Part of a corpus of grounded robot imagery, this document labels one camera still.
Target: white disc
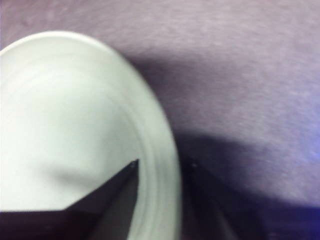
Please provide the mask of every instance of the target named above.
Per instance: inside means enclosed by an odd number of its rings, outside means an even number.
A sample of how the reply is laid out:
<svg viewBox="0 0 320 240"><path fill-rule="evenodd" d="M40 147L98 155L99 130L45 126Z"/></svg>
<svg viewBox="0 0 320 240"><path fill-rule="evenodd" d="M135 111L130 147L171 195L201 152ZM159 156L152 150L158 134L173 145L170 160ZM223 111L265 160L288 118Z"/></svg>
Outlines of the white disc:
<svg viewBox="0 0 320 240"><path fill-rule="evenodd" d="M0 57L0 210L63 210L139 159L128 239L177 239L177 151L141 76L108 46L72 32L25 37Z"/></svg>

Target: curved edge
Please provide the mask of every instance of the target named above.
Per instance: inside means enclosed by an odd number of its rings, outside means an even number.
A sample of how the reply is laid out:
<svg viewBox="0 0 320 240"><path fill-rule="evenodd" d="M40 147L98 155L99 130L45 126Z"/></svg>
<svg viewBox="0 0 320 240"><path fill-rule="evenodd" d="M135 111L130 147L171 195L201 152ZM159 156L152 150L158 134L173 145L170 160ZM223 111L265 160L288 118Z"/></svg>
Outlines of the curved edge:
<svg viewBox="0 0 320 240"><path fill-rule="evenodd" d="M120 56L120 54L116 50L114 50L113 48L109 47L107 44L104 44L93 37L87 36L82 33L77 33L73 31L64 31L64 30L43 31L43 32L34 33L31 35L25 36L23 38L20 38L19 40L10 43L8 46L0 50L0 56L9 52L11 49L14 49L17 46L27 43L29 41L33 41L41 38L52 38L52 37L74 39L74 40L81 41L81 42L90 44L92 46L95 46L104 52L109 52L109 53L113 53L115 55Z"/></svg>

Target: white plate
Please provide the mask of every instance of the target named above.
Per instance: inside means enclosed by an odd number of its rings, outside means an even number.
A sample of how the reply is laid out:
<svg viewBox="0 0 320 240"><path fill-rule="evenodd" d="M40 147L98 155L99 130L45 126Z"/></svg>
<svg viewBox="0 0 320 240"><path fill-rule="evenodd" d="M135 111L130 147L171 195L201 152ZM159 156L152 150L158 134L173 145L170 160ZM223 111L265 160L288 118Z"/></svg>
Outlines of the white plate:
<svg viewBox="0 0 320 240"><path fill-rule="evenodd" d="M72 32L25 37L0 57L0 210L65 209L140 159L128 239L177 239L177 151L141 76L108 46Z"/></svg>

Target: purple surface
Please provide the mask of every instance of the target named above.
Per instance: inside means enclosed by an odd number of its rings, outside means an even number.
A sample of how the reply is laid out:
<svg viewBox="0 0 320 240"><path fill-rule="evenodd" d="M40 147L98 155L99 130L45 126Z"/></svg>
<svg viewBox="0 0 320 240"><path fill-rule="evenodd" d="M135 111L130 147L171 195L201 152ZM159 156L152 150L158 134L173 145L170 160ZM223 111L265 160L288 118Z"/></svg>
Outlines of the purple surface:
<svg viewBox="0 0 320 240"><path fill-rule="evenodd" d="M319 0L2 0L1 45L47 30L109 44L184 156L266 206L320 207L319 13Z"/></svg>

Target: table surface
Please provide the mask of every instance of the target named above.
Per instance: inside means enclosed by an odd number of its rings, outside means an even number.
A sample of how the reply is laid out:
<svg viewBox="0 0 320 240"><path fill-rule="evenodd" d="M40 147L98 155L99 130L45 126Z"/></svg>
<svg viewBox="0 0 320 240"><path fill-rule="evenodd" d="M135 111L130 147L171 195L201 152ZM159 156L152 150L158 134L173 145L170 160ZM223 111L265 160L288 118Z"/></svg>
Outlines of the table surface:
<svg viewBox="0 0 320 240"><path fill-rule="evenodd" d="M2 0L1 47L48 30L107 43L183 156L266 206L320 207L319 13L319 0Z"/></svg>

